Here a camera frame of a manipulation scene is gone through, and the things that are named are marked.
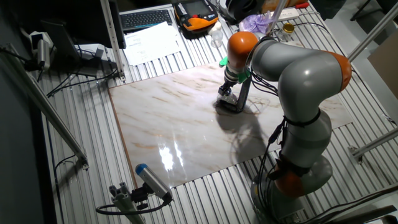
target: marble slab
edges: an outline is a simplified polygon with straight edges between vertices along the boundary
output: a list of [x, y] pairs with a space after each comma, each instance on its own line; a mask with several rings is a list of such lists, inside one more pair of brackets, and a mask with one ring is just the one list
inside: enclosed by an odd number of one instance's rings
[[[264, 153], [282, 121], [278, 97], [252, 86], [242, 113], [225, 112], [216, 105], [223, 71], [212, 63], [109, 89], [133, 169], [146, 163], [175, 187]], [[337, 96], [320, 108], [333, 128], [352, 122]]]

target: white paper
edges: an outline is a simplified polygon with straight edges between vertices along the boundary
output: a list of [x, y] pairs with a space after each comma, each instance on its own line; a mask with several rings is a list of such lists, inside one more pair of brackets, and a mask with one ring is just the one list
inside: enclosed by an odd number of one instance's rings
[[163, 22], [154, 27], [124, 36], [129, 65], [139, 65], [180, 51], [173, 27]]

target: metal frame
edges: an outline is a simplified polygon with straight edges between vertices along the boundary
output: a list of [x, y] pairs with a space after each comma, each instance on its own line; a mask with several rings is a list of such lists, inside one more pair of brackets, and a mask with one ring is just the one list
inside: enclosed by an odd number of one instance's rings
[[8, 63], [11, 72], [18, 81], [24, 86], [24, 89], [28, 95], [33, 99], [37, 107], [43, 112], [43, 114], [51, 122], [52, 126], [58, 131], [63, 140], [68, 144], [70, 149], [76, 154], [81, 161], [83, 168], [88, 169], [88, 159], [85, 152], [82, 150], [80, 145], [77, 143], [75, 137], [69, 131], [61, 117], [51, 105], [47, 96], [43, 93], [42, 89], [38, 86], [36, 80], [27, 74], [24, 67], [17, 58], [6, 53], [0, 53], [0, 58]]
[[278, 18], [280, 16], [280, 14], [282, 13], [282, 10], [284, 9], [286, 3], [287, 3], [287, 0], [280, 0], [278, 2], [278, 6], [276, 7], [274, 14], [272, 15], [272, 23], [270, 25], [270, 29], [267, 32], [267, 34], [270, 33], [272, 30], [274, 30], [275, 24], [278, 22]]
[[116, 31], [114, 29], [114, 23], [112, 19], [111, 8], [108, 0], [101, 0], [102, 11], [104, 13], [105, 23], [107, 24], [109, 39], [111, 40], [113, 55], [115, 57], [116, 66], [118, 67], [118, 73], [121, 81], [126, 81], [124, 76], [124, 67], [121, 60], [120, 49], [116, 37]]
[[[355, 49], [348, 55], [348, 60], [352, 62], [355, 58], [372, 42], [373, 39], [380, 34], [380, 32], [386, 28], [389, 22], [391, 22], [396, 16], [398, 16], [398, 2], [397, 4], [383, 17], [383, 19], [372, 29], [372, 31], [368, 34], [368, 36], [360, 43]], [[361, 147], [360, 149], [356, 149], [353, 146], [350, 146], [348, 149], [352, 153], [355, 159], [358, 162], [361, 162], [361, 156], [381, 144], [387, 142], [398, 136], [398, 128], [384, 134], [383, 136], [377, 138], [376, 140], [370, 142], [369, 144]]]

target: plastic bag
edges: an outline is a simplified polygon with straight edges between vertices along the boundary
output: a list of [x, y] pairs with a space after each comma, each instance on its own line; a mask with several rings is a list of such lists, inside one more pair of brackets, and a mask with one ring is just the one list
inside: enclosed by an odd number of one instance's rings
[[247, 16], [239, 23], [239, 31], [248, 31], [252, 33], [260, 32], [266, 34], [269, 24], [272, 22], [271, 13]]

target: glass jar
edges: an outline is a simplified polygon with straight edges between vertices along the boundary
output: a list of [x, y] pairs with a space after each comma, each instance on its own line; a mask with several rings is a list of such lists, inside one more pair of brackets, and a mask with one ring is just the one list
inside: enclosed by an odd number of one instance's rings
[[278, 38], [281, 42], [289, 42], [292, 40], [294, 26], [291, 23], [285, 23], [283, 28], [278, 32]]

